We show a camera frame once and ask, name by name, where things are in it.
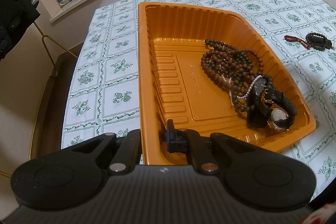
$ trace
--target gold metal rack leg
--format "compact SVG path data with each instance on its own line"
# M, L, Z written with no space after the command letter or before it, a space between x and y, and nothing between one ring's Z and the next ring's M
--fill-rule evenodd
M70 52L67 48L65 48L62 44L58 43L58 42L57 42L55 39L53 39L51 36L44 34L44 33L42 32L42 30L40 29L40 27L36 24L36 22L34 22L34 25L35 25L35 27L37 28L37 30L40 32L40 34L42 35L42 43L43 43L43 46L44 46L44 48L45 48L45 50L46 50L46 52L47 52L47 54L48 54L48 56L49 56L49 58L50 58L52 64L53 64L53 66L54 66L54 69L55 69L55 72L56 72L56 76L57 76L58 72L57 72L56 64L55 64L55 62L54 62L54 60L53 60L53 58L52 58L52 56L51 56L51 54L50 54L50 52L49 52L49 50L48 50L47 45L46 45L45 42L44 42L44 38L45 38L45 37L49 38L49 39L50 39L51 41L53 41L57 46L61 47L61 48L62 48L63 50L65 50L66 52L70 53L74 58L78 59L78 56L75 55L75 54L73 54L72 52Z

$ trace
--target watch buckle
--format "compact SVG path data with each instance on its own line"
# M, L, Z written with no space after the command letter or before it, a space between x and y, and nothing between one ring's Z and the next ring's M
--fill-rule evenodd
M266 104L273 104L274 102L271 100L271 99L268 99L266 100L265 99L265 96L266 96L266 92L268 91L268 89L264 89L260 95L260 100L263 102L263 103L266 103Z

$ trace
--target wristwatch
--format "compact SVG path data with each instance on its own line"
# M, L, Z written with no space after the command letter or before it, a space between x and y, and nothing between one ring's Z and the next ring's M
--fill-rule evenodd
M267 89L266 85L263 78L255 82L248 99L248 105L254 107L247 114L247 122L258 128L268 124L277 132L286 131L294 123L296 109L282 92ZM274 103L279 107L272 108Z
M279 107L272 108L273 103ZM260 95L258 104L260 113L266 118L269 127L277 132L283 132L290 128L297 115L292 102L284 93L276 89L264 89Z

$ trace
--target black leather watch strap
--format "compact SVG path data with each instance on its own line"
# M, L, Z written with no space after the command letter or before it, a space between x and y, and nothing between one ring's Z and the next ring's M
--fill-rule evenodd
M284 93L277 91L276 89L268 89L265 93L265 100L271 100L279 107L282 107L287 111L289 116L296 116L297 112L290 100L287 99Z

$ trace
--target silver screw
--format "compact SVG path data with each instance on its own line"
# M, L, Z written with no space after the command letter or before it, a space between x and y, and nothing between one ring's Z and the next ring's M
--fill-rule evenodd
M126 169L126 165L124 165L122 163L119 163L119 162L116 162L116 163L110 165L110 169L113 172L121 172L121 171Z
M201 168L202 168L202 170L204 170L206 172L213 172L213 171L216 171L218 169L218 165L214 164L212 162L208 162L206 164L202 164Z

